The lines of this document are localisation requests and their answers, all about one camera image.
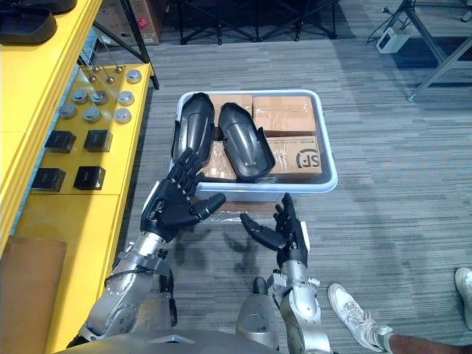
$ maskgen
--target sf logo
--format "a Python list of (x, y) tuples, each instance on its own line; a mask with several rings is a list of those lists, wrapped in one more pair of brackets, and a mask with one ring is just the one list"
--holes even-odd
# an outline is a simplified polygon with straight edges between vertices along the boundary
[(318, 167), (319, 156), (315, 149), (303, 149), (296, 155), (296, 165), (298, 168)]

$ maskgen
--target yellow shelf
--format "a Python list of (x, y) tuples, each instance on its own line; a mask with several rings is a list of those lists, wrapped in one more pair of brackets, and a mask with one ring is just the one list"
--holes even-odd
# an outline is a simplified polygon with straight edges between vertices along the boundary
[(37, 46), (0, 46), (0, 256), (60, 98), (101, 0), (78, 0), (55, 16), (58, 30)]
[[(90, 102), (77, 106), (71, 119), (59, 119), (58, 131), (71, 131), (76, 140), (70, 153), (45, 152), (41, 167), (57, 167), (66, 172), (60, 192), (32, 190), (25, 203), (15, 234), (12, 237), (32, 237), (67, 243), (54, 313), (49, 329), (46, 352), (64, 350), (86, 320), (91, 306), (103, 290), (103, 282), (110, 274), (119, 238), (122, 216), (133, 169), (133, 161), (141, 128), (142, 115), (150, 78), (150, 65), (123, 65), (121, 74), (107, 68), (115, 81), (106, 83), (103, 70), (96, 73), (92, 85), (80, 68), (71, 88), (107, 92), (108, 102), (97, 106), (102, 118), (96, 123), (82, 119)], [(125, 73), (138, 69), (142, 80), (129, 84)], [(113, 112), (120, 91), (132, 91), (135, 102), (127, 108), (131, 121), (118, 124)], [(107, 129), (113, 135), (110, 151), (90, 153), (83, 148), (88, 130)], [(103, 188), (97, 191), (76, 190), (74, 179), (79, 166), (101, 166), (105, 169)]]

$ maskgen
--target brown cardboard box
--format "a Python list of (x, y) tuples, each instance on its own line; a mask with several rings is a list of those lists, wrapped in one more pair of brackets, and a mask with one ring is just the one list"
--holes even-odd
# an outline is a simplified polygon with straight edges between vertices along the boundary
[(252, 96), (250, 94), (211, 94), (209, 96), (215, 107), (215, 135), (216, 140), (220, 140), (223, 136), (218, 121), (220, 119), (221, 106), (227, 102), (237, 103), (246, 109), (252, 116)]
[(209, 163), (200, 172), (205, 174), (205, 181), (236, 181), (236, 174), (229, 163), (222, 142), (213, 142)]
[(267, 175), (278, 181), (310, 180), (321, 174), (322, 161), (315, 136), (267, 138), (275, 166)]
[(0, 262), (0, 353), (44, 353), (65, 254), (65, 243), (9, 237)]
[[(130, 4), (145, 44), (159, 44), (167, 0), (130, 0)], [(103, 0), (96, 21), (126, 44), (136, 46), (136, 40), (119, 0)], [(109, 45), (118, 45), (98, 29), (95, 31), (101, 41)]]
[(309, 97), (254, 97), (252, 105), (254, 124), (263, 127), (266, 136), (315, 134), (315, 116)]

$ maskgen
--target plastic bin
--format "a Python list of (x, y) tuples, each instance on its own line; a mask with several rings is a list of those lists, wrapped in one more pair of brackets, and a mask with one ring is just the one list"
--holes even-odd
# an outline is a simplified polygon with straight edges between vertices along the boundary
[[(194, 92), (187, 92), (180, 97), (177, 105), (176, 121), (181, 119), (184, 103)], [(198, 185), (196, 195), (208, 198), (217, 192), (222, 192), (228, 201), (280, 201), (285, 192), (293, 197), (297, 195), (326, 193), (334, 190), (338, 184), (338, 172), (334, 165), (330, 139), (327, 135), (322, 103), (316, 93), (309, 90), (261, 90), (261, 91), (207, 91), (206, 94), (250, 94), (252, 96), (306, 96), (311, 99), (316, 120), (316, 138), (318, 139), (323, 172), (309, 184), (282, 183), (221, 183), (202, 182)]]

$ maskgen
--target robotic arm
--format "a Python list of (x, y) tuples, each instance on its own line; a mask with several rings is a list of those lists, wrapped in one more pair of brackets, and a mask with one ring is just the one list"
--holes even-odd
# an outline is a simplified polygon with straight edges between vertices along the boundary
[[(103, 295), (68, 347), (130, 332), (139, 306), (151, 289), (153, 275), (172, 277), (165, 260), (166, 243), (180, 228), (208, 218), (226, 200), (219, 193), (196, 204), (192, 202), (197, 185), (204, 177), (203, 173), (196, 175), (200, 168), (198, 155), (189, 148), (169, 175), (156, 183), (142, 211), (141, 235), (119, 253), (118, 262), (105, 281)], [(170, 303), (170, 310), (175, 310), (175, 303)]]
[(276, 205), (275, 231), (259, 225), (247, 214), (241, 214), (240, 219), (257, 242), (277, 251), (280, 271), (269, 277), (268, 286), (285, 323), (290, 353), (328, 354), (330, 342), (321, 326), (321, 310), (316, 299), (319, 281), (307, 274), (309, 244), (288, 193), (282, 203), (283, 208)]

